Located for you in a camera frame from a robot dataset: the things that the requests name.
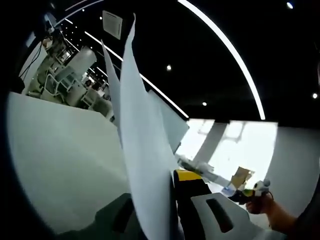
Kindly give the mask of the person's right hand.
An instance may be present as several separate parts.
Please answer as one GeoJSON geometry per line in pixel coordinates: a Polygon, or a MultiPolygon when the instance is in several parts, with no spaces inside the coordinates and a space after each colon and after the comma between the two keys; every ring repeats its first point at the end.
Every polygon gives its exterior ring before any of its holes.
{"type": "Polygon", "coordinates": [[[246,210],[254,215],[266,214],[274,204],[274,199],[271,195],[254,197],[251,201],[245,204],[246,210]]]}

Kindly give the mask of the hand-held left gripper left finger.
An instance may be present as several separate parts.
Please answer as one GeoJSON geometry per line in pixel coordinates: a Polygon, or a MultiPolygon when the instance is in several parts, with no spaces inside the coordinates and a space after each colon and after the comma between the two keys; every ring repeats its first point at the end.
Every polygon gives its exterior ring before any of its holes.
{"type": "Polygon", "coordinates": [[[100,235],[143,235],[132,196],[124,193],[95,215],[100,235]]]}

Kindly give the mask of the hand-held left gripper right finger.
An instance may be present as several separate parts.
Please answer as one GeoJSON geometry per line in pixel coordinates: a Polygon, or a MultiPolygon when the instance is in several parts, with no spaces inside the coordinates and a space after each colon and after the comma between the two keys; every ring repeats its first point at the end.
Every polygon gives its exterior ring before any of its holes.
{"type": "Polygon", "coordinates": [[[192,171],[173,171],[174,195],[186,240],[260,240],[264,229],[246,210],[221,193],[212,193],[192,171]]]}

